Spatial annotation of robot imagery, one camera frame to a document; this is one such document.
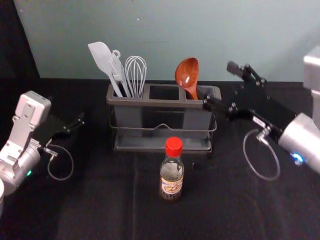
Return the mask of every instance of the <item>white spatula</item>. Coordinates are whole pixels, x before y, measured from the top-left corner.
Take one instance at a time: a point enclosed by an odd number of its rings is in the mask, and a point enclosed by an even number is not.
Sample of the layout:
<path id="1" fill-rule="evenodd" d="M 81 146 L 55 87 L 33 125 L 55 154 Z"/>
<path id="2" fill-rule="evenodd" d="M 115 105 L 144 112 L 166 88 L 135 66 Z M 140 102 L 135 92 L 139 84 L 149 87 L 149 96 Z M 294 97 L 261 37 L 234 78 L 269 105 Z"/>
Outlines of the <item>white spatula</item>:
<path id="1" fill-rule="evenodd" d="M 101 41 L 97 41 L 97 42 L 93 42 L 93 43 L 88 44 L 88 47 L 89 47 L 90 52 L 93 56 L 95 64 L 98 66 L 98 68 L 102 72 L 107 74 L 107 76 L 110 78 L 110 81 L 113 86 L 115 94 L 118 97 L 123 97 L 123 95 L 121 94 L 121 91 L 119 89 L 119 86 L 114 79 L 112 67 L 109 64 L 112 53 L 109 50 L 108 46 L 105 45 Z"/>

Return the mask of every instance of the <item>wooden ladle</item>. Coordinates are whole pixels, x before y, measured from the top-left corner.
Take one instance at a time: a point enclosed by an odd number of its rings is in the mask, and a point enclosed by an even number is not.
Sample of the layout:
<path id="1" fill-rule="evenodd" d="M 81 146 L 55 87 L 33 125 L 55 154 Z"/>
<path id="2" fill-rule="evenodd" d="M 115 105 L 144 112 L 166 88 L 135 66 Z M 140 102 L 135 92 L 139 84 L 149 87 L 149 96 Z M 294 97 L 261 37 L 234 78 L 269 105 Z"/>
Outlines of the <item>wooden ladle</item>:
<path id="1" fill-rule="evenodd" d="M 198 100 L 197 82 L 199 75 L 199 62 L 195 57 L 188 57 L 176 67 L 175 81 L 184 90 L 188 91 L 194 100 Z"/>

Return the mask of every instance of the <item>gray utensil caddy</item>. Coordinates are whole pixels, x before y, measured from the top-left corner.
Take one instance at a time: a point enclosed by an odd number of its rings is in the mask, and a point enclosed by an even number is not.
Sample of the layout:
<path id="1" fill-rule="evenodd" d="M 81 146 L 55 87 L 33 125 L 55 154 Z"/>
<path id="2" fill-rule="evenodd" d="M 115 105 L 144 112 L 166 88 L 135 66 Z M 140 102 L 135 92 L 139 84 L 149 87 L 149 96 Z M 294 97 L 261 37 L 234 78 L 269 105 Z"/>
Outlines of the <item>gray utensil caddy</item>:
<path id="1" fill-rule="evenodd" d="M 221 99 L 216 86 L 198 86 L 200 100 L 188 99 L 176 84 L 146 83 L 142 98 L 118 97 L 108 87 L 110 126 L 114 130 L 115 151 L 162 152 L 168 137 L 180 137 L 184 152 L 207 153 L 212 150 L 215 115 L 203 110 L 205 95 Z"/>

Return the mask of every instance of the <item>cable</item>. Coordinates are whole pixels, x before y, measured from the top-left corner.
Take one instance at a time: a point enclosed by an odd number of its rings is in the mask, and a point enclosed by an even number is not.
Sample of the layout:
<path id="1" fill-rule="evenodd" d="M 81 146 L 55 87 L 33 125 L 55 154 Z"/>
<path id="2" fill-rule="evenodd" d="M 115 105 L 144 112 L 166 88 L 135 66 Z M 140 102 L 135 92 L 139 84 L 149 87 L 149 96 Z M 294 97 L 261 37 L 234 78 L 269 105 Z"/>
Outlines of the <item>cable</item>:
<path id="1" fill-rule="evenodd" d="M 274 159 L 275 159 L 275 163 L 276 163 L 276 174 L 275 174 L 274 176 L 268 177 L 268 176 L 264 176 L 264 175 L 260 174 L 260 173 L 254 168 L 254 166 L 251 164 L 251 162 L 250 162 L 250 160 L 249 160 L 249 158 L 248 158 L 247 152 L 246 152 L 246 142 L 247 142 L 247 139 L 248 139 L 248 137 L 249 137 L 251 134 L 256 133 L 256 132 L 259 132 L 259 130 L 258 130 L 258 129 L 253 129 L 253 130 L 249 131 L 249 132 L 245 135 L 245 137 L 244 137 L 244 139 L 243 139 L 243 145 L 242 145 L 242 147 L 243 147 L 243 153 L 244 153 L 245 159 L 246 159 L 246 161 L 248 162 L 251 170 L 252 170 L 259 178 L 261 178 L 261 179 L 263 179 L 263 180 L 266 180 L 266 181 L 272 182 L 272 181 L 274 181 L 274 180 L 277 180 L 277 179 L 280 177 L 281 172 L 280 172 L 280 163 L 279 163 L 278 157 L 277 157 L 274 149 L 269 145 L 268 141 L 266 141 L 265 139 L 263 139 L 261 142 L 264 143 L 264 144 L 271 150 L 272 155 L 273 155 L 273 157 L 274 157 Z"/>
<path id="2" fill-rule="evenodd" d="M 73 159 L 73 157 L 71 156 L 70 152 L 69 152 L 67 149 L 65 149 L 64 147 L 60 146 L 60 145 L 49 144 L 48 146 L 52 146 L 52 147 L 56 147 L 56 148 L 60 148 L 60 149 L 64 150 L 64 151 L 69 155 L 70 160 L 71 160 L 71 171 L 70 171 L 70 173 L 69 173 L 68 176 L 63 177 L 63 178 L 58 178 L 58 177 L 54 176 L 54 175 L 51 173 L 51 171 L 50 171 L 50 164 L 51 164 L 52 160 L 50 160 L 50 161 L 48 162 L 48 166 L 47 166 L 47 170 L 48 170 L 48 173 L 49 173 L 50 177 L 52 177 L 54 180 L 57 180 L 57 181 L 65 181 L 65 180 L 69 179 L 69 178 L 72 176 L 72 174 L 74 173 L 74 159 Z"/>

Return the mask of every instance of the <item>black tablecloth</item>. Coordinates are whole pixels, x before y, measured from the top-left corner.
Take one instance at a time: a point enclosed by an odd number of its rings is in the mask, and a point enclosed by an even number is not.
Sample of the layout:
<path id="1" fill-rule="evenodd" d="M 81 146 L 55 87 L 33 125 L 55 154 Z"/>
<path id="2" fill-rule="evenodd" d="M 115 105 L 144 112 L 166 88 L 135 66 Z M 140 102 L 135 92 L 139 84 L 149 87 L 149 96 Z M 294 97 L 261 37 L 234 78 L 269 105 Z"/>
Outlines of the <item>black tablecloth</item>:
<path id="1" fill-rule="evenodd" d="M 228 99 L 240 83 L 210 84 Z M 242 151 L 245 134 L 256 127 L 250 122 L 227 122 L 219 116 L 213 154 L 183 155 L 183 197 L 170 204 L 161 201 L 164 154 L 112 151 L 107 87 L 102 80 L 1 82 L 1 146 L 10 134 L 19 96 L 28 90 L 53 96 L 51 113 L 63 120 L 86 112 L 86 125 L 59 142 L 74 158 L 72 178 L 51 179 L 48 159 L 42 158 L 22 186 L 4 199 L 1 240 L 320 239 L 320 176 L 307 166 L 295 166 L 273 145 L 281 177 L 275 182 L 257 178 Z M 268 83 L 267 91 L 296 112 L 311 114 L 312 99 L 302 84 Z M 266 149 L 251 141 L 247 151 L 260 172 L 274 174 L 276 165 Z M 66 171 L 70 167 L 68 159 L 55 165 Z"/>

